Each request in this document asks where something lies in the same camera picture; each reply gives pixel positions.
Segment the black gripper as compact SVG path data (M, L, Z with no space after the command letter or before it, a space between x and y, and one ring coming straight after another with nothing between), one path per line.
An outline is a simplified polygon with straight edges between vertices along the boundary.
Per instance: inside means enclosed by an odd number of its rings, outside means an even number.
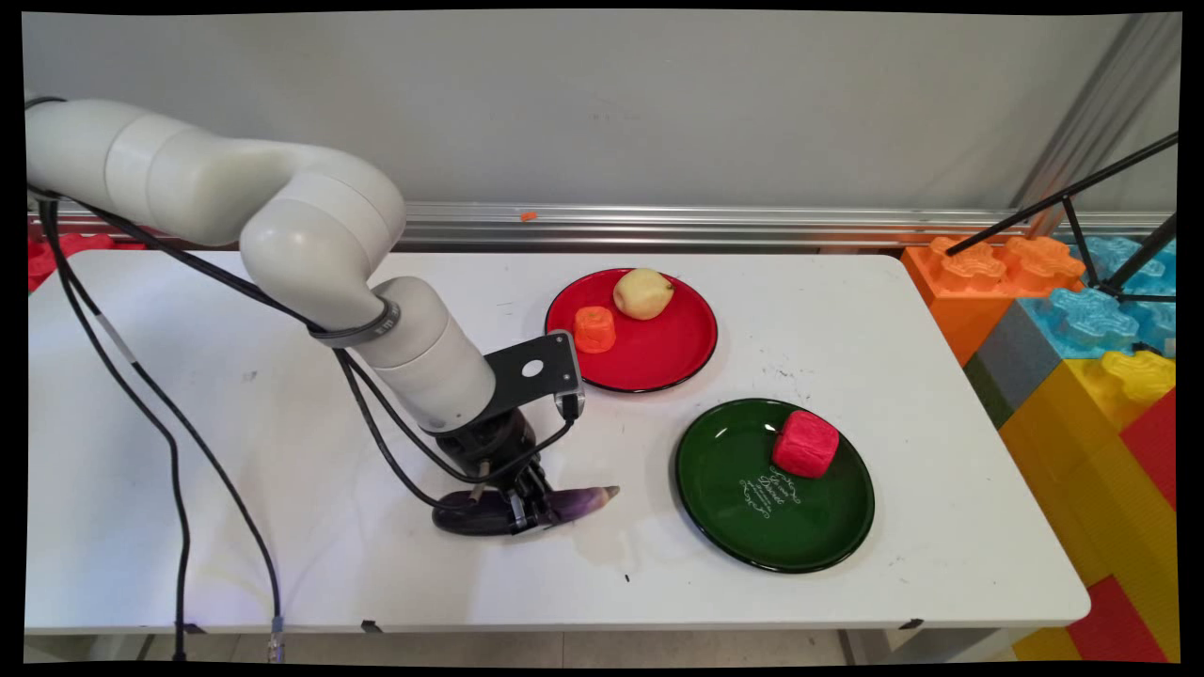
M486 463L486 471L491 473L526 451L536 449L537 438L529 420L520 411L513 410L466 426L460 432L443 434L436 437L436 445L461 473L476 477L484 473L482 463ZM484 485L486 490L506 494L510 535L535 528L535 512L557 513L553 502L554 489L538 459L533 455L525 465L515 466Z

